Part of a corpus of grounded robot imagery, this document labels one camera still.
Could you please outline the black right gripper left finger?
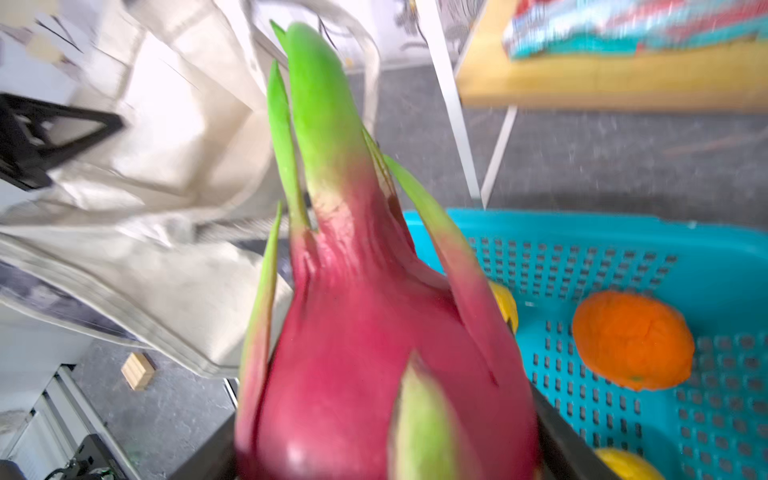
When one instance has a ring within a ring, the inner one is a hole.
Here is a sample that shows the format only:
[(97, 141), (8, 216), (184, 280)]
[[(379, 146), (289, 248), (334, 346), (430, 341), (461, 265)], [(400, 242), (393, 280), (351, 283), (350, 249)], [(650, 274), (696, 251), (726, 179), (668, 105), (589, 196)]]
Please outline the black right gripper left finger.
[(232, 414), (174, 473), (170, 480), (235, 480), (235, 414)]

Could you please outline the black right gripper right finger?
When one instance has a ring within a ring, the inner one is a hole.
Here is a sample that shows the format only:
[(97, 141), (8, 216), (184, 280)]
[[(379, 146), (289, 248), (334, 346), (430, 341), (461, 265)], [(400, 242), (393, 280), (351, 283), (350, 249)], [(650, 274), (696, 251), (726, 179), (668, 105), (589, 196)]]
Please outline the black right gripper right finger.
[(619, 477), (530, 384), (538, 420), (542, 479), (611, 479)]

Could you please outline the small yellow lemon top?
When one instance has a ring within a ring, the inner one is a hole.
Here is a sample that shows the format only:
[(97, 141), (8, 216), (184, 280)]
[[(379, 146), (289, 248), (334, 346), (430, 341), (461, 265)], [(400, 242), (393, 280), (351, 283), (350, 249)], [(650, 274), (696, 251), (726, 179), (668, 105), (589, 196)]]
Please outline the small yellow lemon top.
[(490, 281), (489, 286), (492, 290), (502, 318), (509, 326), (510, 330), (516, 334), (519, 326), (519, 316), (516, 301), (511, 291), (504, 285)]

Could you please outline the pink dragon fruit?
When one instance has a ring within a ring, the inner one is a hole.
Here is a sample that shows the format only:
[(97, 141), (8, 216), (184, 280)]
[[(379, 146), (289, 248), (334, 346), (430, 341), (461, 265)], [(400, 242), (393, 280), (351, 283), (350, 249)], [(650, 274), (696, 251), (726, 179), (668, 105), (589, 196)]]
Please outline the pink dragon fruit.
[(383, 155), (312, 27), (277, 28), (267, 106), (295, 291), (271, 334), (271, 235), (240, 367), (243, 479), (533, 479), (516, 339), (440, 204)]

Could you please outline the cream canvas tote bag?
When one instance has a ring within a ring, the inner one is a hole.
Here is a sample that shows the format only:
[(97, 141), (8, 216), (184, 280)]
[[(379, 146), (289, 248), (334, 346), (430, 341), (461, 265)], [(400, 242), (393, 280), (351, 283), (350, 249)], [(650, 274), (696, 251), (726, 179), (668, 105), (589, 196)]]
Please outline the cream canvas tote bag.
[(197, 375), (233, 377), (282, 189), (266, 79), (286, 58), (252, 1), (6, 1), (1, 79), (67, 89), (51, 185), (1, 211), (1, 305)]

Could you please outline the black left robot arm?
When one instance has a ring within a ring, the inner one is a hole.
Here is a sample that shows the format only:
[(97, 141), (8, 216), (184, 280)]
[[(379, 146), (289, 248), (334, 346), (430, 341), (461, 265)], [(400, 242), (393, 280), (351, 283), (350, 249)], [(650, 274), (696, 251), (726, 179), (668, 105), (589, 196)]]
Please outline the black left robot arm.
[[(100, 127), (66, 143), (55, 143), (46, 126), (56, 119), (95, 122)], [(1, 179), (23, 190), (52, 185), (48, 172), (124, 128), (120, 115), (54, 104), (9, 93), (1, 95)]]

